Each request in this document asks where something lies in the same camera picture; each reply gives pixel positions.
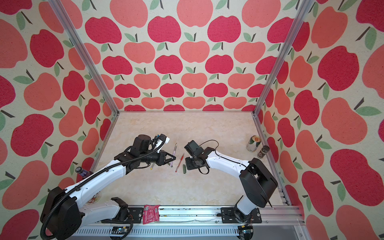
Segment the pink pen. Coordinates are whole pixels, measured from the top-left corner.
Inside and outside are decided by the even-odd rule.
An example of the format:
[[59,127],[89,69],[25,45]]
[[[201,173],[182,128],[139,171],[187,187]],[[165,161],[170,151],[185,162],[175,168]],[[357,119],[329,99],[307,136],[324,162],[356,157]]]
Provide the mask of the pink pen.
[[175,144],[173,156],[176,157],[176,150],[177,150],[178,143]]

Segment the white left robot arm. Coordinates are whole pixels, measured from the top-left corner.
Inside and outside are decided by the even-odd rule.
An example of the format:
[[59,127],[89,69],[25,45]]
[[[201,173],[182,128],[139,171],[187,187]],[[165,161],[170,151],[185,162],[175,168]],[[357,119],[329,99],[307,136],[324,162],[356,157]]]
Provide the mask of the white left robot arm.
[[56,187],[50,191],[40,218],[42,222],[41,238],[44,240],[66,240],[80,227],[101,222],[103,224],[129,225],[127,235],[133,228],[134,218],[129,213],[128,204],[118,197],[112,198],[99,208],[86,211],[83,206],[109,184],[140,169],[142,162],[150,166],[166,165],[176,159],[175,156],[153,148],[135,151],[128,147],[118,154],[103,169],[84,180],[65,189]]

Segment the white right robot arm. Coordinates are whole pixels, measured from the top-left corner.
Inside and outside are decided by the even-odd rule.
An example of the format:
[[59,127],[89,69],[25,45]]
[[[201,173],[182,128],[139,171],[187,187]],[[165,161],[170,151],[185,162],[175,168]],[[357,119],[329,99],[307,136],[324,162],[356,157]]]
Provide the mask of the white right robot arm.
[[186,158],[187,170],[216,169],[240,180],[245,195],[234,206],[238,218],[245,218],[256,208],[264,208],[278,188],[278,182],[260,159],[239,160],[219,155],[213,148],[199,150]]

